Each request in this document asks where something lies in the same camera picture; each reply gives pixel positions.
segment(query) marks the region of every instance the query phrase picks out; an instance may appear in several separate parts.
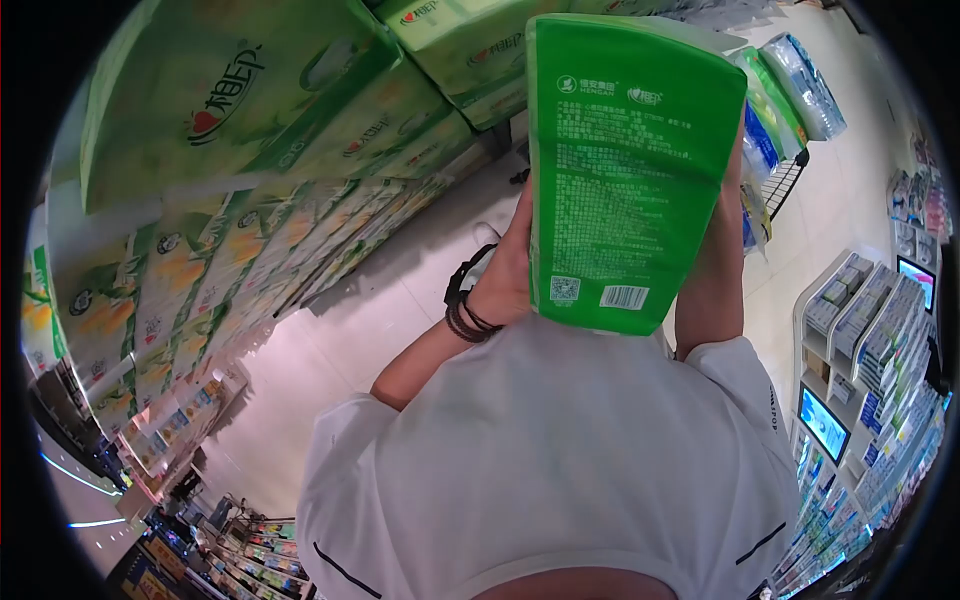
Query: monitor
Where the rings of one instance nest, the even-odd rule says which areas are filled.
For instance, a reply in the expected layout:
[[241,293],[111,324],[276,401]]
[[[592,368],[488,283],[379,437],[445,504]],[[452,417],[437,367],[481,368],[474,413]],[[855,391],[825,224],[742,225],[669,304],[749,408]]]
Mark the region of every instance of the monitor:
[[826,404],[816,397],[804,383],[800,384],[798,414],[800,420],[806,425],[810,434],[820,442],[833,463],[839,464],[840,458],[847,449],[847,442],[850,440],[850,430],[844,427],[840,419],[836,418]]
[[903,273],[920,283],[924,288],[926,312],[933,313],[933,298],[937,288],[937,276],[912,260],[897,256],[897,273]]

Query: barcode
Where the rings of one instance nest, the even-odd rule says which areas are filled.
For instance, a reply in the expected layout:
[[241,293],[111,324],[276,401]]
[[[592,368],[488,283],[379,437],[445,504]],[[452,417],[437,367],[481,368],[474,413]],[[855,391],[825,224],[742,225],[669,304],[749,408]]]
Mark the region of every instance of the barcode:
[[648,287],[608,285],[603,289],[600,305],[611,306],[613,308],[626,308],[627,310],[639,310],[643,308],[643,301],[647,300],[648,292],[650,292],[650,288]]

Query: leather bracelet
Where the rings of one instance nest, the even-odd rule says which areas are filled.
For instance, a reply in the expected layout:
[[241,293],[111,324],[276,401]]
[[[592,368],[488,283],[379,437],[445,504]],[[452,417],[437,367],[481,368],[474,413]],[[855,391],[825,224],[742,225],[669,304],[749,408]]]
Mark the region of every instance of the leather bracelet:
[[[467,296],[469,291],[461,291],[457,296],[456,302],[451,302],[446,308],[446,314],[444,319],[446,320],[446,326],[450,328],[453,333],[457,335],[460,339],[471,344],[480,344],[481,342],[486,342],[493,334],[503,328],[502,325],[490,325],[483,319],[480,319],[475,314],[467,308]],[[476,327],[471,327],[464,320],[463,316],[460,314],[460,307],[463,306],[465,312],[470,317],[470,320],[473,321],[473,324]]]

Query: qr code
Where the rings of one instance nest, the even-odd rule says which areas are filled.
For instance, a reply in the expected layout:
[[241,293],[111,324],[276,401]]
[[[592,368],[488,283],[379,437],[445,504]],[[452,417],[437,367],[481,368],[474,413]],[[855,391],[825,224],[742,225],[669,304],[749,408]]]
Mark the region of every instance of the qr code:
[[551,300],[576,300],[580,296],[580,279],[576,277],[550,277]]

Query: man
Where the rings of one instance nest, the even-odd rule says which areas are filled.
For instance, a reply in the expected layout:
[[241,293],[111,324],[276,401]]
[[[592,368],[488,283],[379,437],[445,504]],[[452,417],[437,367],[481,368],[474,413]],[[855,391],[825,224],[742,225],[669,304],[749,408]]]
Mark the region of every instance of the man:
[[531,314],[527,186],[466,307],[369,394],[318,417],[297,524],[321,593],[743,600],[757,588],[799,495],[773,386],[742,337],[740,153],[677,297],[675,360],[656,336]]

